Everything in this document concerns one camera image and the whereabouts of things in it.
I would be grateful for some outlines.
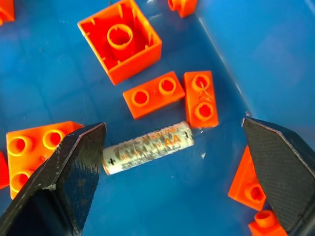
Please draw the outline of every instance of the blue container wall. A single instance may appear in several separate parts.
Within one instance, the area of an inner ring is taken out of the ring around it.
[[[15,0],[0,27],[0,149],[8,131],[72,120],[107,123],[106,145],[185,120],[183,101],[133,120],[122,93],[174,70],[212,70],[220,125],[195,145],[129,171],[102,170],[85,236],[250,235],[254,210],[227,193],[246,112],[297,131],[315,149],[314,1],[199,0],[181,19],[166,0],[137,0],[163,41],[159,62],[113,86],[77,22],[107,1]],[[0,190],[0,213],[10,203]]]

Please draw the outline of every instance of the orange lego brick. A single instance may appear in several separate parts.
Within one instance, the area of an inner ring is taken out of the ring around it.
[[[195,11],[197,0],[168,0],[168,5],[172,11],[178,11],[183,18]]]
[[[255,215],[255,221],[248,225],[252,236],[287,236],[279,224],[275,214],[270,210],[263,210]]]
[[[114,85],[161,58],[162,41],[134,0],[122,0],[78,27]]]
[[[245,148],[228,196],[255,210],[262,210],[265,203],[266,195],[258,182],[248,146]]]
[[[0,151],[0,189],[9,185],[8,165],[4,159],[3,153]]]
[[[72,121],[8,132],[10,195],[14,199],[31,174],[54,152],[63,137],[82,125]]]
[[[0,26],[7,21],[14,21],[13,0],[0,1]]]
[[[211,71],[186,72],[186,116],[192,128],[219,124]]]
[[[171,71],[125,91],[123,96],[133,118],[137,119],[182,99],[185,92]]]

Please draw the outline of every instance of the lego brick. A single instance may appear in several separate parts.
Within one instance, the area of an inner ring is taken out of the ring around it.
[[[258,182],[248,146],[245,148],[228,196],[255,210],[262,210],[265,203],[266,195]]]
[[[3,153],[0,151],[0,189],[9,185],[9,170]]]
[[[14,21],[13,0],[0,1],[0,26],[7,21]]]
[[[32,173],[54,152],[63,137],[82,125],[67,121],[6,135],[11,198],[18,194]]]
[[[252,236],[287,236],[272,211],[260,211],[254,218],[255,221],[248,225]]]
[[[172,11],[178,11],[183,18],[195,11],[197,0],[168,0],[168,5]]]
[[[114,85],[161,57],[162,41],[134,0],[121,0],[78,27]]]
[[[186,116],[192,128],[219,124],[211,71],[186,72]]]
[[[125,91],[123,96],[133,118],[137,119],[182,99],[185,92],[171,71]]]

